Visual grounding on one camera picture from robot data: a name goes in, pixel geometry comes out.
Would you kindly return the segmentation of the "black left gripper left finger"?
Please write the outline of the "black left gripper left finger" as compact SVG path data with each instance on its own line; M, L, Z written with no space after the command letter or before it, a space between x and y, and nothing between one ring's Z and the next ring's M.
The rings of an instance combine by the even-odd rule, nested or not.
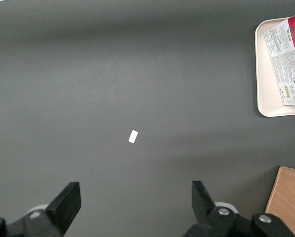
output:
M70 182L50 204L31 208L17 221L0 217L0 237L63 237L80 208L80 184Z

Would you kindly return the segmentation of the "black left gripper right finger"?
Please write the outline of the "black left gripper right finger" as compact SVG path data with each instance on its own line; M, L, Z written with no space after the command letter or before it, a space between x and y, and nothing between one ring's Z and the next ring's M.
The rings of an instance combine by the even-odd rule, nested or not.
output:
M257 213L250 219L227 206L217 206L202 181L192 182L192 208L197 224L185 237L292 237L289 227L277 216Z

